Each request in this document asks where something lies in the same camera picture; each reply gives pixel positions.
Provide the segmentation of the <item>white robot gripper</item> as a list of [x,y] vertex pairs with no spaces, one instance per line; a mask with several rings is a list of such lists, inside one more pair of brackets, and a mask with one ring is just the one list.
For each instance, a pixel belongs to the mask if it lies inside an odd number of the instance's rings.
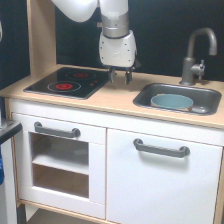
[[113,83],[116,71],[115,67],[126,68],[125,84],[128,85],[132,81],[131,67],[135,63],[137,48],[134,33],[132,30],[125,37],[111,39],[100,35],[99,55],[101,63],[110,67],[108,70],[110,82]]

